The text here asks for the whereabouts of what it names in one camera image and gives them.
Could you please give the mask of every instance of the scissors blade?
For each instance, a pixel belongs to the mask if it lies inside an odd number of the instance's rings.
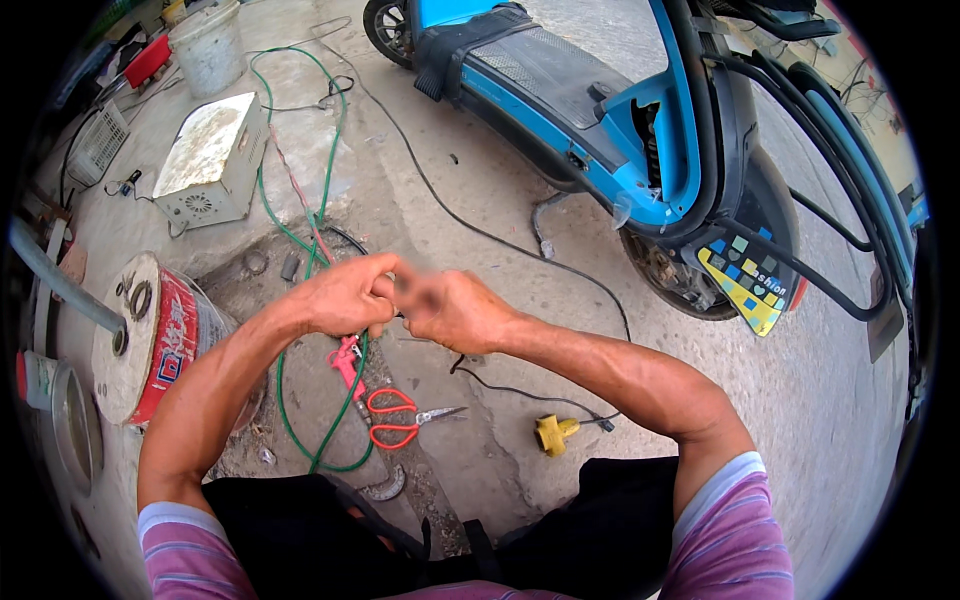
[[[425,412],[422,412],[422,413],[420,413],[419,415],[417,415],[417,417],[418,417],[418,418],[417,418],[417,422],[420,423],[420,424],[423,424],[423,423],[426,423],[426,422],[430,422],[430,421],[432,421],[432,420],[442,419],[443,417],[449,417],[450,415],[454,415],[454,414],[456,414],[456,413],[459,413],[460,411],[465,411],[465,410],[467,410],[467,407],[466,407],[466,406],[454,406],[454,407],[449,407],[449,408],[435,408],[435,409],[432,410],[432,411],[425,411]],[[466,417],[464,417],[464,416],[459,416],[459,417],[458,417],[458,419],[465,419],[465,418],[466,418]]]

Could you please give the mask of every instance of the red scissors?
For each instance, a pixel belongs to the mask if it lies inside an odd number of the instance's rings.
[[[399,396],[399,398],[403,400],[403,404],[400,404],[399,406],[388,406],[386,408],[374,408],[373,399],[381,394],[393,394],[395,396]],[[414,404],[414,401],[400,390],[395,390],[394,388],[382,388],[370,394],[370,397],[367,398],[367,408],[370,409],[370,412],[372,413],[395,413],[397,411],[413,411],[417,413],[415,422],[412,425],[393,425],[386,423],[374,425],[370,428],[371,441],[385,450],[396,450],[397,448],[406,446],[411,440],[414,439],[414,437],[417,435],[417,432],[420,431],[420,426],[424,423],[428,423],[432,420],[440,419],[442,417],[449,417],[454,415],[454,413],[467,410],[466,406],[455,406],[451,408],[437,408],[432,411],[417,412],[417,405]],[[463,415],[456,415],[453,418],[466,419],[467,417]],[[399,444],[384,444],[376,438],[377,431],[409,431],[410,433],[408,433],[407,437],[404,438]]]

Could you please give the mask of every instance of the concrete floor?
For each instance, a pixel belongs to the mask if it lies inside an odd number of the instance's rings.
[[[601,9],[577,0],[525,4],[552,31],[632,79],[665,66],[656,24],[644,3],[610,1]],[[253,3],[240,12],[244,45],[256,50],[289,44],[315,35],[308,29],[310,25],[344,14],[352,16],[348,28],[326,41],[353,61],[367,87],[401,123],[441,197],[474,224],[534,250],[528,225],[530,209],[552,190],[485,124],[417,92],[412,86],[413,74],[381,57],[366,40],[362,10],[362,3],[347,0]],[[316,54],[332,74],[350,74],[347,65],[317,42],[302,47]],[[273,87],[278,107],[309,104],[325,94],[322,73],[302,55],[272,54],[257,67]],[[248,72],[217,98],[250,90],[263,93]],[[138,190],[149,193],[176,125],[200,103],[181,84],[146,105],[132,122],[131,138],[110,165],[105,180],[124,179],[140,169],[144,175]],[[342,193],[328,210],[337,223],[354,237],[366,239],[372,252],[398,252],[439,268],[472,269],[508,302],[552,323],[623,335],[620,316],[602,290],[452,221],[429,195],[379,107],[359,86],[348,92],[348,103],[344,146],[333,174],[333,188]],[[763,145],[787,182],[832,210],[848,227],[860,230],[839,184],[800,130],[761,90],[756,92],[756,105]],[[279,113],[274,123],[291,167],[316,205],[335,117],[298,111]],[[456,155],[458,164],[451,154]],[[59,164],[60,158],[53,156],[45,174],[38,176],[41,184],[53,185]],[[264,180],[277,216],[305,232],[299,202],[272,145],[264,160]],[[218,268],[251,247],[263,249],[274,264],[289,252],[285,242],[276,237],[276,228],[257,196],[246,220],[190,230],[176,240],[168,238],[159,210],[146,202],[111,198],[102,186],[96,186],[75,203],[72,228],[89,252],[84,288],[97,297],[107,292],[108,283],[130,257],[147,249],[191,276],[208,276],[214,301],[240,320],[282,292],[270,274],[226,283],[215,277]],[[804,209],[798,210],[801,258],[839,282],[861,305],[867,304],[872,270],[869,258],[854,255],[832,230]],[[620,297],[636,343],[685,360],[730,394],[768,467],[774,514],[793,558],[797,597],[822,596],[870,530],[893,471],[905,404],[905,335],[871,365],[865,325],[813,288],[800,308],[782,319],[766,339],[756,338],[739,320],[694,320],[669,308],[639,279],[610,221],[587,195],[571,197],[548,210],[543,219],[557,260],[597,277]],[[94,389],[88,360],[92,332],[93,324],[74,310],[61,310],[58,357],[75,365],[88,390]],[[284,390],[289,395],[287,405],[294,427],[307,445],[319,442],[332,418],[331,410],[344,393],[337,376],[320,362],[332,346],[332,341],[322,336],[311,336],[290,351]],[[419,436],[420,447],[451,510],[461,520],[481,518],[495,538],[574,495],[579,466],[591,456],[649,457],[676,452],[670,440],[621,420],[612,433],[585,427],[569,440],[563,457],[548,459],[538,451],[531,435],[533,418],[548,411],[558,411],[561,417],[579,416],[575,412],[485,390],[464,373],[449,375],[447,369],[455,357],[444,348],[410,341],[399,323],[388,328],[378,352],[386,366],[377,372],[391,373],[394,385],[420,407],[469,407],[468,421],[425,427]],[[599,398],[556,375],[507,356],[484,357],[473,366],[493,384],[571,397],[600,413],[611,410]],[[306,469],[306,459],[273,421],[273,396],[268,400],[257,420],[261,435],[244,434],[238,454],[225,457],[225,461],[233,461],[225,466],[227,472],[280,476]],[[41,432],[48,429],[44,424]],[[103,429],[106,466],[89,498],[71,498],[61,485],[63,473],[53,462],[52,474],[63,505],[72,502],[84,516],[100,548],[97,564],[108,580],[124,597],[147,597],[149,589],[135,537],[134,482],[141,436],[105,422]],[[355,460],[362,451],[358,439],[362,440],[363,434],[360,420],[348,411],[346,424],[327,455],[329,461],[345,464]],[[277,456],[275,467],[251,460],[249,451],[262,445]],[[383,459],[374,453],[370,463],[351,473],[348,480],[366,485],[384,479],[386,473]],[[385,514],[417,532],[416,507],[409,498],[395,502],[399,506],[386,509]]]

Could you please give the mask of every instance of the black shorts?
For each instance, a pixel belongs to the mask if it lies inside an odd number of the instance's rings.
[[[670,557],[677,464],[588,460],[572,501],[501,539],[502,583],[578,598],[653,593]],[[470,555],[424,562],[391,552],[320,474],[224,478],[203,491],[261,598],[377,598],[488,572]]]

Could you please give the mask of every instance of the hand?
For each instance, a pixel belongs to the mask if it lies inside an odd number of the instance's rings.
[[[288,292],[303,315],[303,333],[347,335],[364,327],[379,337],[383,325],[396,316],[394,282],[387,273],[411,273],[392,253],[358,256],[317,273]]]
[[[523,317],[470,271],[444,271],[408,287],[396,297],[408,317],[403,326],[462,354],[501,351],[512,324]]]

